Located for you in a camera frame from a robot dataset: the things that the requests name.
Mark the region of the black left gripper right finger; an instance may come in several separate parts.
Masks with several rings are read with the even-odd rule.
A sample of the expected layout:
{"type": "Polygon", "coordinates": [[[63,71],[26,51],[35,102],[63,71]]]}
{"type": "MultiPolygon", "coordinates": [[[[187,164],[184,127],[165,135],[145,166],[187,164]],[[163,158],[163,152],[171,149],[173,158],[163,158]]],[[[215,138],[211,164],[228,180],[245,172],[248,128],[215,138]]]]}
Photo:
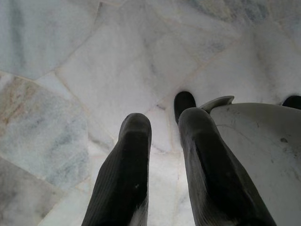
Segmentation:
{"type": "Polygon", "coordinates": [[[276,226],[247,171],[210,115],[183,111],[178,121],[196,226],[276,226]]]}

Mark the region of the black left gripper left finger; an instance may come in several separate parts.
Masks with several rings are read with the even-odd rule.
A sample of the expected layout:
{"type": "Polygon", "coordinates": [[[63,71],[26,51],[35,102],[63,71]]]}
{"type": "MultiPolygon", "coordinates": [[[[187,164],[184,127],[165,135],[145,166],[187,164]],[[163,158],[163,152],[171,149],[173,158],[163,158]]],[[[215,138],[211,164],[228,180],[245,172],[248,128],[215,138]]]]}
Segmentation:
{"type": "Polygon", "coordinates": [[[129,114],[100,167],[81,226],[147,226],[150,149],[149,119],[129,114]]]}

